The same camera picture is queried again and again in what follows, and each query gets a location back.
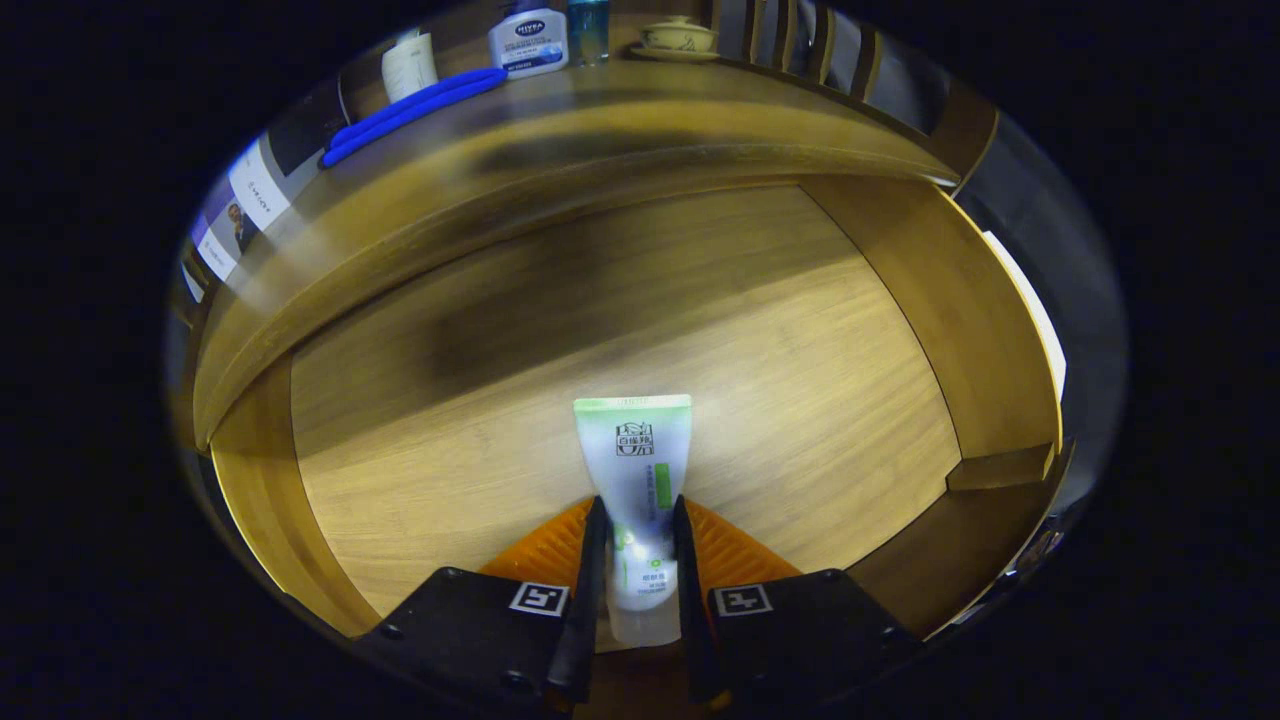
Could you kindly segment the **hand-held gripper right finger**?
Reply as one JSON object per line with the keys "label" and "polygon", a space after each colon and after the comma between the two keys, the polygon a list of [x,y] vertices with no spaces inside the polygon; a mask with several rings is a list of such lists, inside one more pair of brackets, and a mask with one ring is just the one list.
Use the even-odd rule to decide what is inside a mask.
{"label": "hand-held gripper right finger", "polygon": [[694,703],[840,706],[923,650],[844,570],[801,573],[686,498],[672,527]]}

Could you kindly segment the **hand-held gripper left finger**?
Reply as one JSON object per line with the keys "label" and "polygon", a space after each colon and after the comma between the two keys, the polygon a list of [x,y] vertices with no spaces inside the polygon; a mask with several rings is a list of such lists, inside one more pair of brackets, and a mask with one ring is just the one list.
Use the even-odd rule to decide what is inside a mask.
{"label": "hand-held gripper left finger", "polygon": [[588,702],[609,523],[586,498],[480,571],[436,569],[355,647],[457,714]]}

